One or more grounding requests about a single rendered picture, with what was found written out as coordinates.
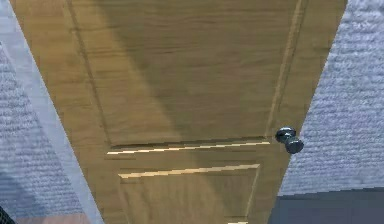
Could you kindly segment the brown wooden room door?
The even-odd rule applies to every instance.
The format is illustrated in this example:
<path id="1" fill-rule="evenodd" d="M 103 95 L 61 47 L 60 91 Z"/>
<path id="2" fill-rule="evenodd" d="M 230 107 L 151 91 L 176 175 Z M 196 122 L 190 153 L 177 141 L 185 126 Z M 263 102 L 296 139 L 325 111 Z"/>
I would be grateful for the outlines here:
<path id="1" fill-rule="evenodd" d="M 9 0 L 104 224 L 268 224 L 348 0 Z"/>

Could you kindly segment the dark metal door knob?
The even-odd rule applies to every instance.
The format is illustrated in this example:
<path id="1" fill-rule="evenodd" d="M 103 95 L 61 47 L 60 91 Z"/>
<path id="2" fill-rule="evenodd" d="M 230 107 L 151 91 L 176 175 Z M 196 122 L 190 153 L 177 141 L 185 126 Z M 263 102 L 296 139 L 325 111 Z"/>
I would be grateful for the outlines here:
<path id="1" fill-rule="evenodd" d="M 292 127 L 281 127 L 275 134 L 277 142 L 285 146 L 289 154 L 299 153 L 304 148 L 304 143 L 297 137 L 296 130 Z"/>

